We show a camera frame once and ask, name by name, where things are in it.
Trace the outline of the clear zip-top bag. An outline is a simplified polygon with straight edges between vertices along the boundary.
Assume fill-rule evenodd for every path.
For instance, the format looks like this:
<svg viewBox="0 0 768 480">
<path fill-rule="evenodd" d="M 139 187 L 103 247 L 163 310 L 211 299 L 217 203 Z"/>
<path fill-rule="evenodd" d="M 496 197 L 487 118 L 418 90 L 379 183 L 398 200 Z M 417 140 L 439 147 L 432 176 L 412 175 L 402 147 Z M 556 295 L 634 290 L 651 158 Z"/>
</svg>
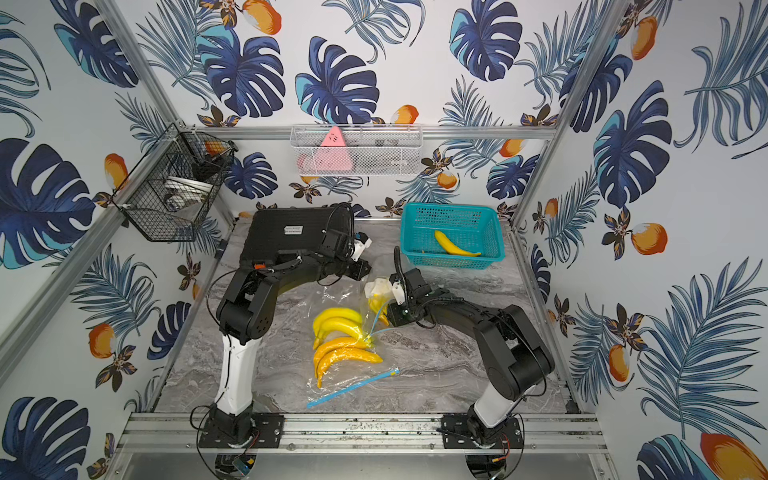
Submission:
<svg viewBox="0 0 768 480">
<path fill-rule="evenodd" d="M 400 374 L 385 339 L 398 295 L 399 286 L 382 277 L 290 292 L 258 354 L 254 396 L 274 410 L 319 409 Z"/>
<path fill-rule="evenodd" d="M 365 284 L 363 293 L 371 314 L 366 339 L 373 340 L 375 335 L 396 327 L 395 308 L 405 306 L 405 288 L 400 280 L 377 277 Z"/>
</svg>

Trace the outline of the single yellow banana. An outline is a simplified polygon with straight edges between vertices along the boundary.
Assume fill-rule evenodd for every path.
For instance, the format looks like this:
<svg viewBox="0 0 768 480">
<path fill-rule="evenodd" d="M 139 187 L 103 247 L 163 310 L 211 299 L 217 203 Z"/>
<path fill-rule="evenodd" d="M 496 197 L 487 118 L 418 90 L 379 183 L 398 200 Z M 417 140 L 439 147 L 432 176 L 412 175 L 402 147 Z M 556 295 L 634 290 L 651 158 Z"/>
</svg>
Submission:
<svg viewBox="0 0 768 480">
<path fill-rule="evenodd" d="M 481 252 L 471 252 L 460 248 L 442 231 L 436 230 L 434 237 L 439 246 L 449 255 L 464 257 L 479 257 L 482 255 Z"/>
</svg>

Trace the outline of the yellow banana bunch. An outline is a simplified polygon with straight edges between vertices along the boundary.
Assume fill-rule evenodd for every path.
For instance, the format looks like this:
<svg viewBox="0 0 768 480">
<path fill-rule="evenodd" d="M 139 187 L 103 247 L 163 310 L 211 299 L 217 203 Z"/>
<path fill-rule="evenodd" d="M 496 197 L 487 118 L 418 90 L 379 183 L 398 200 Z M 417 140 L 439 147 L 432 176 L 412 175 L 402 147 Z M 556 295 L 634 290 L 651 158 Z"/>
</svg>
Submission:
<svg viewBox="0 0 768 480">
<path fill-rule="evenodd" d="M 329 369 L 342 361 L 381 364 L 383 359 L 372 350 L 367 340 L 362 315 L 353 309 L 332 307 L 313 320 L 313 368 L 316 385 L 321 388 Z"/>
<path fill-rule="evenodd" d="M 377 325 L 389 326 L 387 317 L 388 305 L 391 301 L 389 295 L 375 294 L 367 299 L 369 309 L 373 312 L 373 328 Z"/>
</svg>

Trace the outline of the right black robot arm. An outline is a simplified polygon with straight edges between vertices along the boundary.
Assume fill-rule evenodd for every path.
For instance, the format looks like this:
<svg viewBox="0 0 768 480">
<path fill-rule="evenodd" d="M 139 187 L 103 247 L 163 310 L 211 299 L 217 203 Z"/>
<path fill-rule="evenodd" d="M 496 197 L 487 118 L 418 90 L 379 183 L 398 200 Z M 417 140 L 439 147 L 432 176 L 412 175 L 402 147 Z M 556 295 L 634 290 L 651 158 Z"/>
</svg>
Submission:
<svg viewBox="0 0 768 480">
<path fill-rule="evenodd" d="M 554 358 L 527 314 L 517 305 L 486 307 L 452 292 L 434 290 L 422 272 L 403 268 L 401 252 L 393 252 L 395 300 L 387 319 L 397 328 L 429 320 L 476 342 L 489 385 L 469 408 L 467 427 L 475 437 L 499 431 L 530 390 L 547 386 Z"/>
</svg>

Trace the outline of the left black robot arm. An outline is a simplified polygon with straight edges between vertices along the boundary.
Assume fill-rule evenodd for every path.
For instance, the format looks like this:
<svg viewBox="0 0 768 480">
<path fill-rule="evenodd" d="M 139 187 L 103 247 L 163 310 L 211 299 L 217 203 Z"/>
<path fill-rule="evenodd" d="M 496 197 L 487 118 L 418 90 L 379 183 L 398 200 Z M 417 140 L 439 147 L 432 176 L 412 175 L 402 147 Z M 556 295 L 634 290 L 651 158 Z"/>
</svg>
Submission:
<svg viewBox="0 0 768 480">
<path fill-rule="evenodd" d="M 272 326 L 279 296 L 327 277 L 360 280 L 370 239 L 355 230 L 353 207 L 272 208 L 254 213 L 238 268 L 216 310 L 225 353 L 211 416 L 227 421 L 252 408 L 251 381 L 260 340 Z"/>
</svg>

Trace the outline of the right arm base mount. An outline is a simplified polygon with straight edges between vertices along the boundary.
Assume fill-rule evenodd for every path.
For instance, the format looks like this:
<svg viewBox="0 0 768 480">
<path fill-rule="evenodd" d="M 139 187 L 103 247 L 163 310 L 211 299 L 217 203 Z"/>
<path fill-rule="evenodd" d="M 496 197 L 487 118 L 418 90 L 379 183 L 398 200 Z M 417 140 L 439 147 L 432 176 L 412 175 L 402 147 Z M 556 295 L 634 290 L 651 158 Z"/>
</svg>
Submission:
<svg viewBox="0 0 768 480">
<path fill-rule="evenodd" d="M 507 415 L 498 425 L 488 427 L 474 412 L 445 414 L 436 429 L 445 449 L 520 449 L 524 446 L 523 426 L 517 415 Z"/>
</svg>

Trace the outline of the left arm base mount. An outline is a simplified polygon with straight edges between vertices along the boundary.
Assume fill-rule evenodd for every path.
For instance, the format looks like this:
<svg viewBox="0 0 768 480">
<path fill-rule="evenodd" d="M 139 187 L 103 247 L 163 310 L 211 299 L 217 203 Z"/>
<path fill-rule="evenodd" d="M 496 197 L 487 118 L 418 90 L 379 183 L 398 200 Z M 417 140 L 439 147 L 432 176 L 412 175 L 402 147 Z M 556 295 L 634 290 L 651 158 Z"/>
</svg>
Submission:
<svg viewBox="0 0 768 480">
<path fill-rule="evenodd" d="M 267 448 L 280 445 L 285 417 L 274 413 L 225 414 L 215 410 L 206 419 L 197 444 L 200 448 Z"/>
</svg>

